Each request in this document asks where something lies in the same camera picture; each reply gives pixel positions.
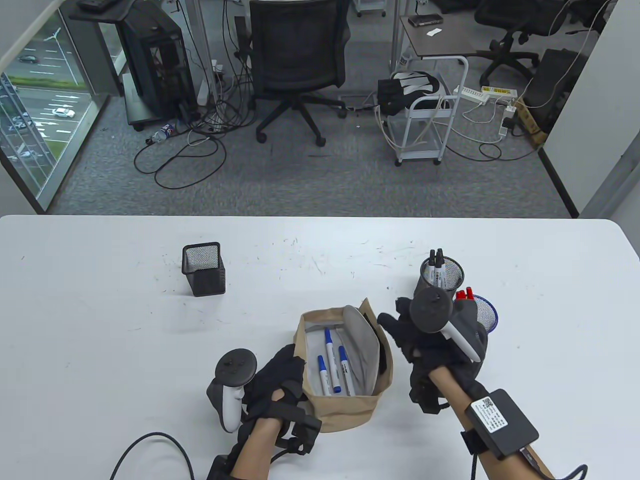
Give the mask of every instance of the brown paper bag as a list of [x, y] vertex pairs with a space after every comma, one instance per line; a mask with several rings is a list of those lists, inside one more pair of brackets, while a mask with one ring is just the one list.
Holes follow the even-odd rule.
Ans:
[[[313, 406], [313, 415], [322, 421], [320, 431], [323, 433], [347, 430], [369, 421], [378, 404], [378, 400], [382, 396], [382, 392], [389, 388], [393, 378], [394, 366], [387, 336], [384, 334], [382, 327], [378, 325], [369, 300], [365, 299], [358, 311], [368, 320], [380, 342], [380, 368], [373, 395], [348, 397], [322, 396], [314, 393], [308, 378], [308, 365], [309, 362], [316, 362], [317, 359], [307, 358], [305, 322], [335, 324], [342, 320], [343, 310], [343, 308], [329, 308], [302, 314], [293, 340], [296, 345], [294, 354], [307, 362], [303, 374], [302, 389], [309, 398], [309, 403]], [[339, 359], [337, 361], [338, 368], [340, 368]]]

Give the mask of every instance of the glass window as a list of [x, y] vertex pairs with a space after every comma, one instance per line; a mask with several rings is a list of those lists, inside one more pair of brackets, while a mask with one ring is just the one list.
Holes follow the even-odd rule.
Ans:
[[38, 198], [92, 104], [57, 12], [0, 80], [1, 147]]
[[104, 37], [104, 43], [107, 44], [111, 61], [116, 69], [116, 72], [120, 73], [122, 66], [124, 65], [124, 52], [122, 51], [122, 44], [120, 43], [120, 37], [118, 36], [118, 29], [114, 24], [101, 23], [100, 31]]

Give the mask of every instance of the hand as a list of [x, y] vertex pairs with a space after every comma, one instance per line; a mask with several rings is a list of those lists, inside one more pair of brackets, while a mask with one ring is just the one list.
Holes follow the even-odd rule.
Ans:
[[[484, 387], [475, 381], [482, 362], [469, 360], [453, 340], [445, 339], [441, 333], [424, 333], [418, 330], [409, 315], [410, 303], [409, 298], [398, 298], [398, 320], [382, 313], [378, 316], [378, 323], [391, 335], [407, 361], [413, 364], [410, 378], [412, 401], [420, 404], [425, 412], [440, 411], [442, 407], [438, 406], [438, 397], [442, 397], [442, 394], [429, 379], [429, 373], [438, 367], [449, 368], [460, 387], [471, 397], [484, 392]], [[486, 347], [487, 333], [479, 323], [477, 334]]]

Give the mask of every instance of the label sticker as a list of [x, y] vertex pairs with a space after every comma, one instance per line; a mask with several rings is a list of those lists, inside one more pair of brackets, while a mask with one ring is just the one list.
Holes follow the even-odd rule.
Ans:
[[471, 404], [471, 408], [480, 418], [489, 433], [493, 433], [502, 427], [508, 425], [507, 420], [504, 419], [498, 407], [489, 397], [484, 397]]

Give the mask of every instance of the chair base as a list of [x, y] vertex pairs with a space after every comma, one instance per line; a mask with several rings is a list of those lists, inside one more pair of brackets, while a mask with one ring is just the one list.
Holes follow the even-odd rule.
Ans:
[[533, 73], [525, 67], [518, 60], [531, 60], [531, 66], [533, 68], [540, 64], [540, 57], [537, 53], [533, 52], [512, 52], [511, 46], [513, 45], [513, 37], [506, 36], [501, 42], [492, 40], [489, 46], [490, 50], [478, 50], [475, 54], [469, 55], [470, 57], [480, 57], [492, 60], [491, 65], [480, 76], [480, 87], [489, 85], [489, 75], [501, 65], [506, 65], [517, 70], [527, 80], [533, 78]]
[[267, 141], [267, 135], [263, 132], [263, 130], [276, 118], [285, 113], [289, 108], [292, 110], [298, 110], [302, 115], [302, 118], [305, 119], [307, 125], [311, 128], [311, 131], [316, 136], [316, 145], [318, 147], [323, 147], [326, 143], [326, 138], [322, 136], [320, 130], [318, 129], [314, 119], [309, 114], [309, 110], [305, 107], [305, 104], [313, 104], [313, 105], [326, 105], [330, 107], [339, 107], [338, 117], [346, 118], [347, 116], [347, 106], [344, 102], [339, 100], [331, 100], [331, 99], [322, 99], [319, 97], [313, 97], [311, 95], [277, 95], [277, 94], [262, 94], [262, 95], [254, 95], [252, 96], [249, 102], [249, 108], [255, 109], [255, 101], [257, 99], [262, 100], [281, 100], [280, 105], [278, 105], [267, 117], [258, 125], [255, 129], [255, 139], [259, 143], [265, 143]]

